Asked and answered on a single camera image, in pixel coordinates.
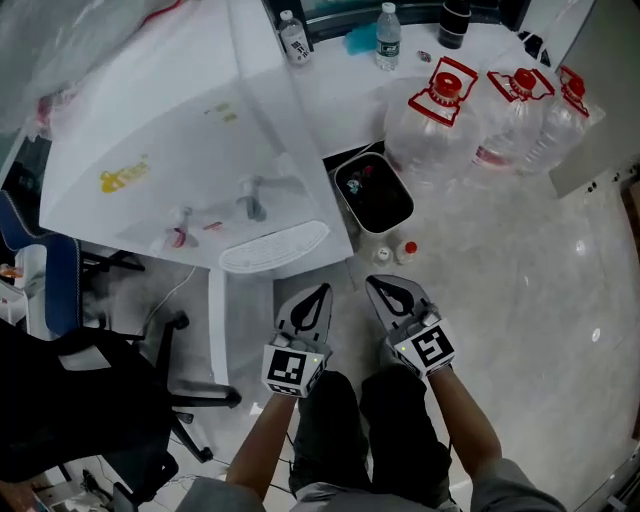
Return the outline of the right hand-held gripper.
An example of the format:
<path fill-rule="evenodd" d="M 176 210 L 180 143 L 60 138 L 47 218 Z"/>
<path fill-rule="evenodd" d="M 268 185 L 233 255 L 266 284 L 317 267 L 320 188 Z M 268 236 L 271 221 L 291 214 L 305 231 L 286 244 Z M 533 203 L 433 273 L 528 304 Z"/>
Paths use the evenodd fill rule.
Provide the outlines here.
<path fill-rule="evenodd" d="M 432 302 L 418 283 L 374 274 L 366 279 L 365 289 L 390 332 L 385 342 L 391 354 L 416 377 L 424 379 L 452 362 L 455 349 L 450 323 L 436 309 L 429 309 Z"/>

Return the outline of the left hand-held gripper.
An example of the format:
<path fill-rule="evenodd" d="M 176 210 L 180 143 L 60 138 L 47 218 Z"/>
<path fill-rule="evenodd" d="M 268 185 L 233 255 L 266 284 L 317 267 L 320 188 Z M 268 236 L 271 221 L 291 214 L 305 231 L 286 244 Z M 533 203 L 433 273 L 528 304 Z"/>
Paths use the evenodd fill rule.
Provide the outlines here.
<path fill-rule="evenodd" d="M 271 391 L 296 398 L 310 394 L 332 355 L 325 344 L 332 305 L 331 286 L 321 284 L 298 292 L 281 306 L 275 323 L 281 332 L 263 354 L 262 381 Z"/>

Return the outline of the white water dispenser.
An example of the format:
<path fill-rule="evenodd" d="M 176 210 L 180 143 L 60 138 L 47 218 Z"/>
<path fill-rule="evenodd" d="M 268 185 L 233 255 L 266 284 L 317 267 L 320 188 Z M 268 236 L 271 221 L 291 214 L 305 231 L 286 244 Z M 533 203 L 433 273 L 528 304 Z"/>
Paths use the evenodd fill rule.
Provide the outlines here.
<path fill-rule="evenodd" d="M 289 277 L 352 254 L 299 94 L 260 0 L 201 0 L 144 25 L 53 115 L 40 224 L 189 266 L 310 220 L 330 234 L 271 272 Z M 263 222 L 236 204 L 260 176 Z M 150 246 L 193 210 L 196 248 Z"/>

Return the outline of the person's right forearm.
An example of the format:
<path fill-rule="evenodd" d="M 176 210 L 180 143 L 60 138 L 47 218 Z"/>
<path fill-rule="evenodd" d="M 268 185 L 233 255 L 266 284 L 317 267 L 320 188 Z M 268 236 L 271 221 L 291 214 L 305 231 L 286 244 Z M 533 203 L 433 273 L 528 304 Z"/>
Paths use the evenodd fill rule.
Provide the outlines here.
<path fill-rule="evenodd" d="M 502 446 L 489 419 L 470 395 L 451 366 L 429 377 L 452 447 L 465 472 L 478 475 L 502 458 Z"/>

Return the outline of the person's left forearm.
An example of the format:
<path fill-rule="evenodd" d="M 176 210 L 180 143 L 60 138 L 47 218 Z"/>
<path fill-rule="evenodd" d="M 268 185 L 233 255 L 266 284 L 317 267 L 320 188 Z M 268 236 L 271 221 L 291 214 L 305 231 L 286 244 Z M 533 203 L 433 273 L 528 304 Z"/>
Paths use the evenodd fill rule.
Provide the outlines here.
<path fill-rule="evenodd" d="M 275 474 L 297 399 L 274 394 L 231 461 L 226 482 L 253 491 L 263 501 Z"/>

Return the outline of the white drip tray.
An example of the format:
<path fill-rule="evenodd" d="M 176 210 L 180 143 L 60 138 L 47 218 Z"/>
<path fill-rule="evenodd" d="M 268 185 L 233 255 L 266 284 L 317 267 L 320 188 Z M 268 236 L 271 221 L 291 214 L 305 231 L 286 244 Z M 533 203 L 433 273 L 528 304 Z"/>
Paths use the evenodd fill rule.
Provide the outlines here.
<path fill-rule="evenodd" d="M 226 249 L 219 266 L 235 274 L 274 270 L 307 255 L 329 234 L 324 222 L 310 220 Z"/>

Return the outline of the person's dark trousers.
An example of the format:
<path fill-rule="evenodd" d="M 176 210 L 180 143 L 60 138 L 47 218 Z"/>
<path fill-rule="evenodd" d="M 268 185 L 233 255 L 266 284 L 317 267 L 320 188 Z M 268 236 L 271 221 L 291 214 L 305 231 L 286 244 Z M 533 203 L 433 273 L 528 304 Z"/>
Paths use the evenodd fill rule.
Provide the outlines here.
<path fill-rule="evenodd" d="M 396 364 L 366 379 L 360 395 L 343 374 L 324 372 L 299 402 L 289 477 L 296 499 L 363 491 L 429 508 L 447 501 L 451 457 L 427 414 L 426 391 Z"/>

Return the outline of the white trash bin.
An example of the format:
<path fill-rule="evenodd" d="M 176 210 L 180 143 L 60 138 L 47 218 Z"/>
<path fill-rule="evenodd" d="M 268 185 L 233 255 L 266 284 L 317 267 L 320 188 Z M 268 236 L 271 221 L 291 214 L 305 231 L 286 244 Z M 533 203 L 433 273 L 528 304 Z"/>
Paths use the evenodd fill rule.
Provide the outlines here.
<path fill-rule="evenodd" d="M 383 236 L 407 221 L 415 203 L 385 156 L 364 152 L 334 172 L 334 183 L 360 228 Z"/>

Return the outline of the red dispenser tap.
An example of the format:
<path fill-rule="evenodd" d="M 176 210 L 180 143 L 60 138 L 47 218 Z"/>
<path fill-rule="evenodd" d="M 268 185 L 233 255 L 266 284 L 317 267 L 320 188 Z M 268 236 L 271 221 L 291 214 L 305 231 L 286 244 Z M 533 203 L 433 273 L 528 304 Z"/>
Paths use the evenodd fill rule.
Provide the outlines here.
<path fill-rule="evenodd" d="M 181 207 L 173 211 L 173 224 L 166 228 L 163 234 L 154 240 L 150 246 L 153 255 L 158 256 L 162 251 L 169 249 L 196 248 L 199 242 L 189 232 L 189 220 L 193 210 L 190 207 Z"/>

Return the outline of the large clear water bottle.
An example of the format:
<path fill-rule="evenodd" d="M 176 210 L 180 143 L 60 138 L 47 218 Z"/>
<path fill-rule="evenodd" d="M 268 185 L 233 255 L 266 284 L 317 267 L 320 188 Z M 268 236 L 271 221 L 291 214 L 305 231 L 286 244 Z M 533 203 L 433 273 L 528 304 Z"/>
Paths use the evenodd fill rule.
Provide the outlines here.
<path fill-rule="evenodd" d="M 472 98 L 481 121 L 473 163 L 496 171 L 517 170 L 539 136 L 554 95 L 551 81 L 536 68 L 487 71 Z"/>
<path fill-rule="evenodd" d="M 557 72 L 560 92 L 545 112 L 541 131 L 519 172 L 534 175 L 559 166 L 602 121 L 605 111 L 589 97 L 583 78 L 567 66 Z"/>
<path fill-rule="evenodd" d="M 448 56 L 428 78 L 397 81 L 384 118 L 385 154 L 400 171 L 448 182 L 470 164 L 481 121 L 470 103 L 478 73 Z"/>

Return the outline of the person's gray shirt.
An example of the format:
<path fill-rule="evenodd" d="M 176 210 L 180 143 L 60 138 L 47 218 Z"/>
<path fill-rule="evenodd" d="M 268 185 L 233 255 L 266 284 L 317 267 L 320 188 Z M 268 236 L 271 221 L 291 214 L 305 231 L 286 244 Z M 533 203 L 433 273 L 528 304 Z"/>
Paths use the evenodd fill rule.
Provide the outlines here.
<path fill-rule="evenodd" d="M 194 481 L 175 512 L 266 512 L 255 492 L 222 480 Z M 449 499 L 435 508 L 392 494 L 315 483 L 303 487 L 289 512 L 458 512 Z M 470 512 L 566 512 L 554 497 L 537 489 L 520 467 L 497 459 L 473 481 Z"/>

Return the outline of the blue office chair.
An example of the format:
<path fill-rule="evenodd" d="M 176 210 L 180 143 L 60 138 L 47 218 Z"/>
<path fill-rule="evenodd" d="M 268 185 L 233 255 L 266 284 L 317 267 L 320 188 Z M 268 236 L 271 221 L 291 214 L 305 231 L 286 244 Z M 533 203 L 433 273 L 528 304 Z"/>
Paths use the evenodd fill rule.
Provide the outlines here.
<path fill-rule="evenodd" d="M 40 228 L 31 229 L 5 190 L 0 190 L 0 238 L 13 253 L 31 246 L 45 249 L 44 321 L 49 331 L 57 336 L 83 326 L 85 275 L 91 277 L 112 267 L 145 270 L 144 266 L 125 260 L 132 255 L 130 252 L 117 251 L 103 257 L 83 251 L 74 238 Z"/>

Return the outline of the green-labelled water bottle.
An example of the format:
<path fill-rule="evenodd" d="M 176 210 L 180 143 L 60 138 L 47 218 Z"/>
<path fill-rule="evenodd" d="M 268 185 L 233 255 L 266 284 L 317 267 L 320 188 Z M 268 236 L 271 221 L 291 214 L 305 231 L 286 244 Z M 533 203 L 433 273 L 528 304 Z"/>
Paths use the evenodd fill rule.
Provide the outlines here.
<path fill-rule="evenodd" d="M 396 14 L 396 5 L 384 2 L 376 23 L 376 53 L 377 66 L 385 71 L 393 71 L 399 63 L 401 44 L 401 24 Z"/>

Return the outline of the white chair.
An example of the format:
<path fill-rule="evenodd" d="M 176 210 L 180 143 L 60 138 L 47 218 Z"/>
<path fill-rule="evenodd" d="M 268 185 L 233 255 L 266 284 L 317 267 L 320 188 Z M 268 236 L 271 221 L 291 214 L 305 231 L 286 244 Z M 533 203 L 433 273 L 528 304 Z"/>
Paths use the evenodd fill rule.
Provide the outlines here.
<path fill-rule="evenodd" d="M 20 279 L 0 276 L 0 319 L 22 327 L 36 338 L 52 340 L 54 334 L 45 321 L 46 248 L 25 247 L 17 252 L 13 264 L 5 264 L 21 267 L 24 276 Z"/>

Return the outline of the black thermos flask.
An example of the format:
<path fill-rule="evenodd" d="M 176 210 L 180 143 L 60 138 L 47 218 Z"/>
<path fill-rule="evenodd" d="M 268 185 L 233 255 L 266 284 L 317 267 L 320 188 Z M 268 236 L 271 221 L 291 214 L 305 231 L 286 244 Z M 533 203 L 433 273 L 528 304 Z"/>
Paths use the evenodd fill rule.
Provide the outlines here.
<path fill-rule="evenodd" d="M 440 11 L 438 42 L 445 48 L 459 49 L 470 19 L 469 0 L 445 0 Z"/>

